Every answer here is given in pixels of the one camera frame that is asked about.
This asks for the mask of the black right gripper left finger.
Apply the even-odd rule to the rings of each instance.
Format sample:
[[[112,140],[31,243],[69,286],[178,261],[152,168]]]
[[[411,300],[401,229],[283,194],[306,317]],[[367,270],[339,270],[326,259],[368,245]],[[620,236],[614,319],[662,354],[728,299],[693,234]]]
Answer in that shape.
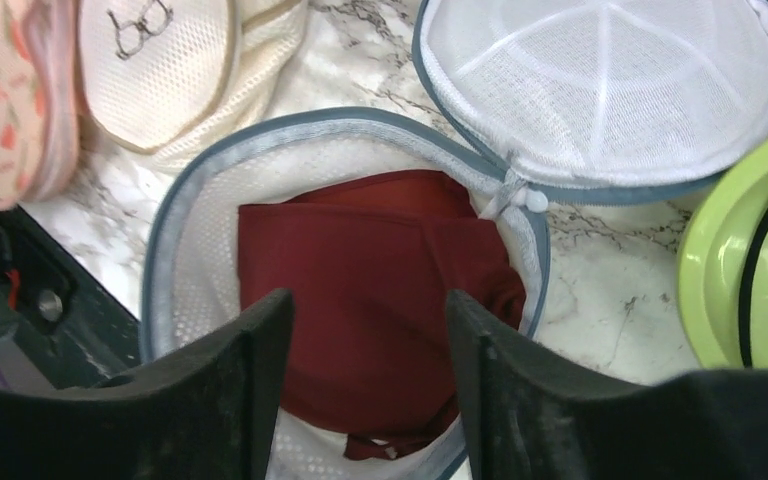
[[[0,479],[262,479],[294,318],[277,289],[93,387],[0,390]]]

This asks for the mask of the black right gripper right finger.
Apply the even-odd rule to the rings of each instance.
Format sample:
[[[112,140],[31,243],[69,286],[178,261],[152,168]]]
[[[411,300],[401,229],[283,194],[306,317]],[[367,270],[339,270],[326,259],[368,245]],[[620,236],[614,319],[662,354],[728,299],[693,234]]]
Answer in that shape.
[[[768,370],[637,385],[520,335],[462,291],[446,320],[476,479],[768,479]]]

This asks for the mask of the dark red bra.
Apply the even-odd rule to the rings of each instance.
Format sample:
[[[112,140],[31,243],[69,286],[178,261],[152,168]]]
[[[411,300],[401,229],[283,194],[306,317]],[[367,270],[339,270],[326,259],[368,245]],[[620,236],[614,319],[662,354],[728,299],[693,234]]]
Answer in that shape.
[[[496,225],[439,171],[242,205],[237,248],[242,306],[277,288],[294,298],[283,409],[345,434],[350,460],[410,455],[455,420],[449,291],[522,319],[526,291]]]

